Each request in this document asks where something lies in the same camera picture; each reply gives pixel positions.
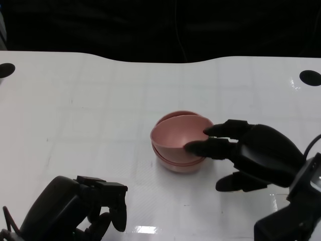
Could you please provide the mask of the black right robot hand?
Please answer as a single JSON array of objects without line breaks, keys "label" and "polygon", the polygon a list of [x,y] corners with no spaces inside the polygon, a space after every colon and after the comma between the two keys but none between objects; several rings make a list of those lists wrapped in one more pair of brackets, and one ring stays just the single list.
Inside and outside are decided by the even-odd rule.
[{"label": "black right robot hand", "polygon": [[189,142],[184,148],[199,157],[233,163],[237,172],[216,183],[220,192],[250,192],[270,184],[287,188],[306,161],[289,138],[266,125],[229,119],[203,132],[205,141]]}]

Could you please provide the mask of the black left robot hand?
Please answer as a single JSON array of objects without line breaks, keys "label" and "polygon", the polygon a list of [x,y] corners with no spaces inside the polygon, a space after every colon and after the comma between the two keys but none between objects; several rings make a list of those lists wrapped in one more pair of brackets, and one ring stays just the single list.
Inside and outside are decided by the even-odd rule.
[{"label": "black left robot hand", "polygon": [[124,232],[128,187],[93,177],[57,176],[20,227],[24,240],[102,240],[110,225]]}]

